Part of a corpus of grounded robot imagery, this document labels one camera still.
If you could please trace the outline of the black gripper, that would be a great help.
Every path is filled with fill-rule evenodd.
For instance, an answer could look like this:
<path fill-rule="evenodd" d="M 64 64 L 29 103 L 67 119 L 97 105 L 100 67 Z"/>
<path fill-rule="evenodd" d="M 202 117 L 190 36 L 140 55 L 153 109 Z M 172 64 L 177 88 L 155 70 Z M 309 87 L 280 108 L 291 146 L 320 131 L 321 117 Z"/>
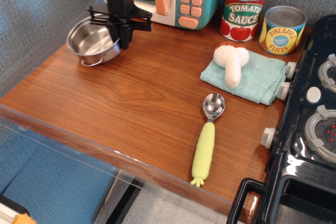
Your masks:
<path fill-rule="evenodd" d="M 106 4 L 88 7 L 94 25 L 107 26 L 111 39 L 120 39 L 123 50 L 129 48 L 133 30 L 151 31 L 152 14 L 135 6 L 133 0 L 107 0 Z"/>

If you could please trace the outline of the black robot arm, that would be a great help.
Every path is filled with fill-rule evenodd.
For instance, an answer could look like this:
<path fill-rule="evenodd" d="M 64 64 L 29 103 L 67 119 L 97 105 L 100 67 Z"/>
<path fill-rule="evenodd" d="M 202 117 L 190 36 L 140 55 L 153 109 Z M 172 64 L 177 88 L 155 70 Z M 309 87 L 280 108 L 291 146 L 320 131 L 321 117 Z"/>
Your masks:
<path fill-rule="evenodd" d="M 107 0 L 106 4 L 89 6 L 88 11 L 91 23 L 106 26 L 111 39 L 124 50 L 134 30 L 151 31 L 153 27 L 152 13 L 135 6 L 133 0 Z"/>

